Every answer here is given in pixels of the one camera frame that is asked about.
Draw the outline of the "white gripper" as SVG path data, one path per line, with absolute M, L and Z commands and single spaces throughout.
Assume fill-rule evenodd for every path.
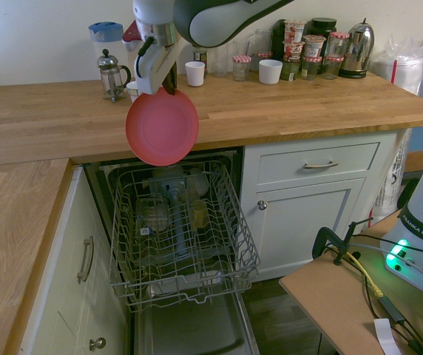
M 135 79 L 142 93 L 154 95 L 162 86 L 170 95 L 177 89 L 177 59 L 184 41 L 163 47 L 146 41 L 135 59 Z

